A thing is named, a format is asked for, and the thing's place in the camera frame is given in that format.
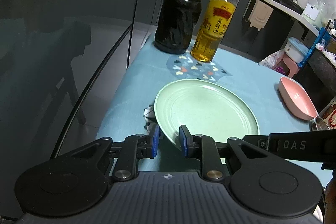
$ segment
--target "bottle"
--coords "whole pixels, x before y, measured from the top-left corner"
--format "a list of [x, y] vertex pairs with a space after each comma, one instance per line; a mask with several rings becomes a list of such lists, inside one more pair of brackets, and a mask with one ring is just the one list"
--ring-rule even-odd
[[191, 55], [211, 62], [231, 21], [239, 0], [210, 0]]
[[189, 47], [201, 10], [201, 0], [163, 0], [155, 46], [172, 54], [184, 53]]

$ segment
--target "blue tablecloth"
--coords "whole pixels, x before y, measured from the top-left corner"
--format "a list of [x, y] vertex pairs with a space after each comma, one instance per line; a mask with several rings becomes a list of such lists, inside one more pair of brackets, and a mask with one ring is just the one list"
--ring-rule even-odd
[[[154, 34], [151, 34], [124, 75], [101, 123], [97, 139], [109, 136], [118, 142], [129, 135], [146, 134], [144, 109], [154, 103], [157, 93], [164, 85], [177, 79], [166, 65], [170, 54], [156, 49], [153, 40]], [[234, 92], [252, 109], [261, 135], [309, 131], [308, 122], [294, 117], [278, 93], [281, 74], [222, 49], [217, 50], [214, 62], [227, 72], [217, 84]], [[295, 163], [315, 173], [323, 186], [332, 178], [331, 171], [320, 169], [321, 163]], [[160, 140], [157, 157], [154, 160], [140, 160], [139, 170], [199, 170], [199, 161], [184, 159], [181, 152], [164, 138]]]

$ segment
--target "plate rim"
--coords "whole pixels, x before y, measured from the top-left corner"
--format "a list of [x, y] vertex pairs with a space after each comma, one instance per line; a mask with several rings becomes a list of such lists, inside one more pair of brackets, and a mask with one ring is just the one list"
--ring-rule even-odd
[[[168, 84], [164, 85], [164, 86], [162, 87], [162, 89], [160, 89], [160, 91], [157, 93], [157, 95], [156, 95], [156, 97], [155, 97], [155, 101], [154, 101], [154, 113], [156, 113], [157, 99], [158, 99], [159, 95], [161, 94], [161, 92], [162, 92], [167, 86], [172, 85], [172, 84], [174, 84], [174, 83], [176, 83], [176, 82], [181, 82], [181, 81], [198, 81], [198, 82], [206, 82], [206, 81], [204, 81], [204, 80], [199, 80], [199, 79], [179, 79], [179, 80], [175, 80], [175, 81], [173, 81], [173, 82], [169, 82]], [[228, 92], [232, 93], [234, 96], [236, 96], [239, 100], [241, 100], [241, 101], [244, 103], [244, 105], [246, 105], [246, 107], [248, 108], [248, 110], [250, 110], [250, 112], [252, 113], [253, 118], [254, 118], [254, 120], [255, 120], [256, 123], [257, 123], [258, 135], [260, 135], [259, 123], [258, 123], [258, 120], [257, 120], [256, 116], [254, 115], [254, 113], [253, 113], [253, 111], [251, 110], [251, 108], [250, 108], [250, 107], [249, 107], [249, 106], [248, 106], [248, 105], [247, 105], [247, 104], [246, 104], [246, 103], [245, 103], [245, 102], [244, 102], [238, 95], [236, 95], [234, 92], [232, 92], [232, 91], [228, 90], [227, 88], [224, 88], [223, 86], [218, 85], [218, 84], [216, 84], [216, 83], [210, 83], [210, 82], [206, 82], [206, 83], [207, 83], [207, 84], [211, 84], [211, 85], [216, 85], [216, 86], [218, 86], [218, 87], [220, 87], [220, 88], [222, 88], [222, 89], [225, 89], [225, 90], [227, 90]], [[156, 118], [157, 124], [159, 125], [159, 127], [160, 127], [161, 131], [164, 133], [164, 135], [170, 140], [170, 142], [171, 142], [173, 145], [175, 145], [177, 148], [180, 149], [180, 146], [177, 145], [177, 144], [175, 143], [175, 141], [172, 140], [172, 138], [170, 138], [170, 137], [167, 135], [167, 133], [162, 129], [161, 124], [160, 124], [160, 121], [159, 121], [159, 119], [157, 118], [156, 114], [155, 114], [155, 118]]]

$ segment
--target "dark liquid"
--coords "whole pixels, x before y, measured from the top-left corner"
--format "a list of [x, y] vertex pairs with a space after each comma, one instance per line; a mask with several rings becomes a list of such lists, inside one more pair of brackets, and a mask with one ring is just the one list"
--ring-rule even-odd
[[201, 10], [201, 0], [163, 0], [155, 46], [171, 54], [184, 53]]

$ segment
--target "green plate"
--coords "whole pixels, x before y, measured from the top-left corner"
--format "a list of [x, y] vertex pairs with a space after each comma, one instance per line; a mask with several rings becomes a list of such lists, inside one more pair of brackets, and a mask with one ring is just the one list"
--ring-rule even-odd
[[216, 142], [259, 134], [253, 112], [237, 95], [203, 80], [182, 79], [165, 85], [155, 98], [154, 111], [162, 132], [178, 148], [181, 124], [192, 135], [208, 135]]

